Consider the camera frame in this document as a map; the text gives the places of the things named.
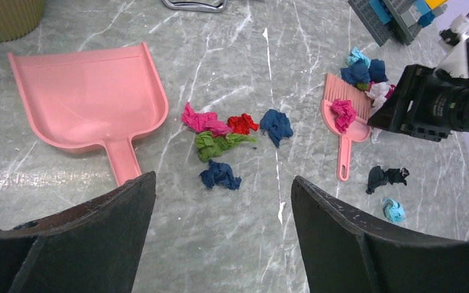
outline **magenta cloth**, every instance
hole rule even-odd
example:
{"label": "magenta cloth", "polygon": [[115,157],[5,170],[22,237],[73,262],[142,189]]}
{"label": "magenta cloth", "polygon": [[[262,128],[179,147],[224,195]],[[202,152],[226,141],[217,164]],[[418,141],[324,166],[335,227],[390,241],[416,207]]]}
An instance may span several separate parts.
{"label": "magenta cloth", "polygon": [[349,125],[357,117],[357,111],[351,106],[351,101],[348,99],[346,101],[336,99],[332,104],[332,111],[339,114],[339,117],[335,120],[335,127],[341,133],[346,133]]}
{"label": "magenta cloth", "polygon": [[390,85],[389,85],[389,92],[387,92],[387,95],[385,95],[385,98],[386,98],[386,99],[391,98],[391,95],[393,94],[394,89],[396,89],[396,85],[390,84]]}
{"label": "magenta cloth", "polygon": [[215,112],[195,113],[189,102],[184,107],[182,121],[194,131],[211,131],[213,137],[225,136],[229,132],[233,132],[229,126],[218,120],[218,115]]}

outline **metal handle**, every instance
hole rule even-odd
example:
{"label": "metal handle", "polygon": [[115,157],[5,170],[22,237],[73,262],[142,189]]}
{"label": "metal handle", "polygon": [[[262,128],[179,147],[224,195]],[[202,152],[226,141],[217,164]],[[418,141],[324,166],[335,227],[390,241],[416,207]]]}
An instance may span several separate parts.
{"label": "metal handle", "polygon": [[170,0],[162,0],[162,3],[173,10],[220,13],[227,8],[227,1],[228,0],[223,0],[222,3],[218,5],[209,5],[200,2],[172,2]]}

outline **light blue cloth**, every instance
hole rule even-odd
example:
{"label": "light blue cloth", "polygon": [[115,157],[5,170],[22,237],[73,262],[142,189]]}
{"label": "light blue cloth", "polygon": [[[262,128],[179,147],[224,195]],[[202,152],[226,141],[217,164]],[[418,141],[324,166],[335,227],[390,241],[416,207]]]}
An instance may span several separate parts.
{"label": "light blue cloth", "polygon": [[397,201],[390,198],[384,199],[384,214],[393,223],[400,223],[405,220],[404,208]]}
{"label": "light blue cloth", "polygon": [[351,67],[351,65],[357,63],[359,60],[362,60],[362,63],[364,63],[368,68],[371,65],[371,59],[369,59],[368,56],[362,54],[362,52],[360,52],[357,47],[354,47],[346,59],[346,64],[348,67]]}

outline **red cloth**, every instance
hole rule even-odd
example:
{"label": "red cloth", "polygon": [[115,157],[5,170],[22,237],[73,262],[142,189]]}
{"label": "red cloth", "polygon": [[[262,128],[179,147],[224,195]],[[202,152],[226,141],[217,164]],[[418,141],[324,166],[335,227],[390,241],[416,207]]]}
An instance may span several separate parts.
{"label": "red cloth", "polygon": [[393,92],[394,92],[394,89],[396,89],[396,85],[390,84],[390,85],[389,85],[389,92],[387,92],[387,95],[385,95],[385,98],[386,98],[386,99],[389,99],[389,98],[391,97],[391,95],[392,95]]}
{"label": "red cloth", "polygon": [[241,117],[233,116],[227,120],[227,125],[233,128],[233,133],[249,135],[250,130],[258,131],[258,125],[252,121],[251,116],[243,113]]}
{"label": "red cloth", "polygon": [[357,117],[357,111],[351,106],[351,101],[348,99],[346,101],[336,99],[332,104],[332,111],[339,114],[339,117],[335,120],[335,127],[341,133],[346,133],[349,125]]}

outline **green cloth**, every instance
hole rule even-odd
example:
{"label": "green cloth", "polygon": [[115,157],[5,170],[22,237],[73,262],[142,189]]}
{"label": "green cloth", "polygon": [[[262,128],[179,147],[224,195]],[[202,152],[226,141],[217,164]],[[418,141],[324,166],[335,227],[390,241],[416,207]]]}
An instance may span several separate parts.
{"label": "green cloth", "polygon": [[357,83],[357,88],[363,92],[369,90],[369,84],[365,83],[365,82],[359,82]]}
{"label": "green cloth", "polygon": [[203,131],[195,138],[198,157],[202,162],[207,162],[212,157],[219,157],[224,151],[230,150],[242,142],[256,142],[256,137],[238,133],[228,133],[225,137],[213,137],[211,131]]}

